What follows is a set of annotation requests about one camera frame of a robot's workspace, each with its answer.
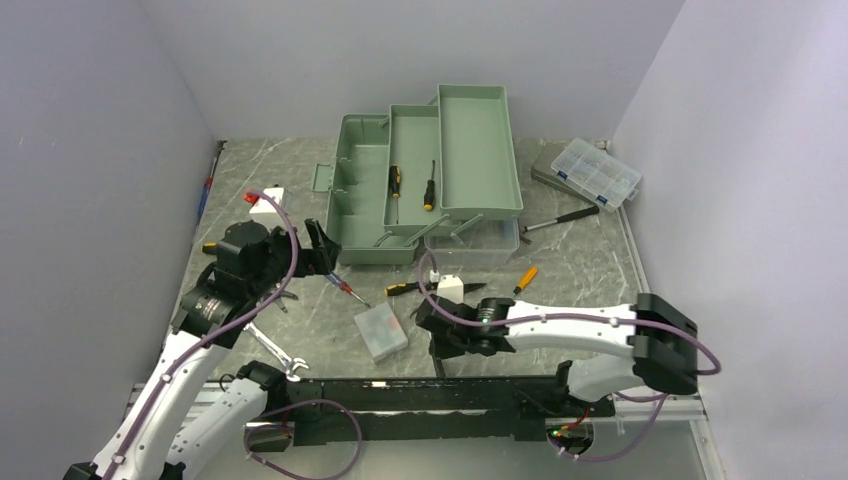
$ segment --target screwdriver handle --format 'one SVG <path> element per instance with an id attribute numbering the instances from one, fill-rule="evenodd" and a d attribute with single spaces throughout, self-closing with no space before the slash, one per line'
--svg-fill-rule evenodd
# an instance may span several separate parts
<path id="1" fill-rule="evenodd" d="M 430 180 L 427 180 L 427 190 L 424 192 L 424 210 L 428 212 L 433 209 L 436 202 L 436 161 L 433 160 L 433 168 L 430 171 Z"/>
<path id="2" fill-rule="evenodd" d="M 521 277 L 521 280 L 518 282 L 518 285 L 515 286 L 515 289 L 512 291 L 512 294 L 518 295 L 519 293 L 521 293 L 522 290 L 527 288 L 527 285 L 529 285 L 530 282 L 533 281 L 533 277 L 535 277 L 537 273 L 539 273 L 538 267 L 530 267 L 530 269 L 527 270 L 527 273 L 525 273 L 524 276 Z"/>
<path id="3" fill-rule="evenodd" d="M 389 190 L 392 192 L 392 197 L 400 197 L 400 167 L 397 165 L 389 167 Z"/>
<path id="4" fill-rule="evenodd" d="M 418 290 L 417 283 L 396 283 L 386 287 L 386 296 L 397 297 L 398 295 L 403 295 L 414 290 Z"/>

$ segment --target toolbox compartment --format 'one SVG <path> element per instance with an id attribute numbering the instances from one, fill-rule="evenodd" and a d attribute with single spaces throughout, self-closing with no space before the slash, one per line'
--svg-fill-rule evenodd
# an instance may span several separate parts
<path id="1" fill-rule="evenodd" d="M 442 213 L 439 202 L 433 210 L 424 209 L 424 192 L 433 162 L 436 173 L 436 199 L 442 161 L 439 148 L 439 107 L 435 105 L 392 105 L 389 108 L 389 165 L 400 169 L 400 197 L 385 190 L 383 226 L 396 235 L 415 235 L 426 229 L 428 235 L 447 235 L 461 225 Z"/>
<path id="2" fill-rule="evenodd" d="M 436 198 L 442 212 L 453 220 L 518 218 L 524 204 L 506 89 L 439 85 L 438 103 L 442 168 Z"/>
<path id="3" fill-rule="evenodd" d="M 341 264 L 409 264 L 419 243 L 407 245 L 409 235 L 385 235 L 381 213 L 388 187 L 389 131 L 380 127 L 383 119 L 385 115 L 346 115 L 334 163 L 316 167 L 313 190 L 329 189 L 326 232 L 342 246 Z"/>

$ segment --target silver wrench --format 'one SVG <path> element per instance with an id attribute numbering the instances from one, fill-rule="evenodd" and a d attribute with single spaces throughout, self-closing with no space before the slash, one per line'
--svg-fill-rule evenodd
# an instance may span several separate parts
<path id="1" fill-rule="evenodd" d="M 247 326 L 244 327 L 244 330 L 253 335 L 253 338 L 265 347 L 265 350 L 268 350 L 271 355 L 277 357 L 277 360 L 283 364 L 283 373 L 286 374 L 286 379 L 288 381 L 300 381 L 300 377 L 294 373 L 298 368 L 305 368 L 309 370 L 309 365 L 306 364 L 306 361 L 302 358 L 291 358 L 288 356 L 282 348 L 278 347 L 277 344 L 268 338 L 267 335 L 262 333 L 262 330 L 259 330 L 253 322 L 248 323 Z"/>

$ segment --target gray wall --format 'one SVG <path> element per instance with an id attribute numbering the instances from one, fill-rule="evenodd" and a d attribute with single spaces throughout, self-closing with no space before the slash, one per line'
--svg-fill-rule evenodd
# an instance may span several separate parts
<path id="1" fill-rule="evenodd" d="M 848 471 L 848 6 L 688 0 L 613 143 L 652 288 L 726 371 L 729 478 Z"/>
<path id="2" fill-rule="evenodd" d="M 135 0 L 0 7 L 0 465 L 61 478 L 155 360 L 214 141 Z"/>
<path id="3" fill-rule="evenodd" d="M 683 0 L 142 0 L 220 138 L 507 86 L 513 133 L 609 138 Z"/>

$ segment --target tabletop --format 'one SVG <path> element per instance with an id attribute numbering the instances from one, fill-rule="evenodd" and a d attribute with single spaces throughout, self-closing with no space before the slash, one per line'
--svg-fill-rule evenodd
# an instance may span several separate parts
<path id="1" fill-rule="evenodd" d="M 532 225 L 590 206 L 584 200 L 541 184 L 530 177 L 530 168 L 546 143 L 566 141 L 516 139 L 515 157 L 524 212 L 521 224 Z M 206 209 L 198 225 L 191 257 L 182 282 L 183 291 L 194 284 L 211 261 L 200 247 L 219 240 L 231 224 L 249 219 L 250 205 L 242 199 L 247 188 L 263 189 L 279 184 L 290 190 L 288 213 L 298 227 L 300 240 L 309 244 L 303 221 L 326 217 L 327 193 L 311 190 L 316 163 L 328 163 L 335 152 L 335 139 L 287 138 L 234 140 L 225 144 Z M 632 303 L 639 291 L 631 247 L 619 213 L 599 215 L 557 225 L 528 234 L 532 244 L 521 244 L 509 261 L 498 268 L 442 268 L 442 274 L 459 275 L 466 283 L 486 282 L 486 288 L 465 296 L 475 305 L 489 296 L 509 296 L 522 274 L 531 266 L 539 273 L 521 300 L 550 306 L 602 307 Z M 416 261 L 423 252 L 422 247 Z M 388 301 L 409 346 L 375 364 L 353 321 L 366 307 L 338 290 L 324 277 L 294 279 L 288 291 L 299 300 L 284 300 L 288 313 L 271 305 L 259 314 L 256 325 L 289 355 L 301 357 L 310 370 L 301 376 L 313 378 L 432 377 L 433 363 L 427 353 L 428 332 L 415 326 L 411 312 L 422 297 L 411 292 L 386 298 L 387 285 L 413 281 L 414 265 L 339 265 L 336 273 L 369 303 Z M 492 357 L 466 355 L 444 362 L 448 376 L 550 374 L 568 359 L 588 358 L 590 352 L 538 349 L 498 354 Z M 276 365 L 259 343 L 242 335 L 215 377 L 235 373 L 251 360 Z"/>

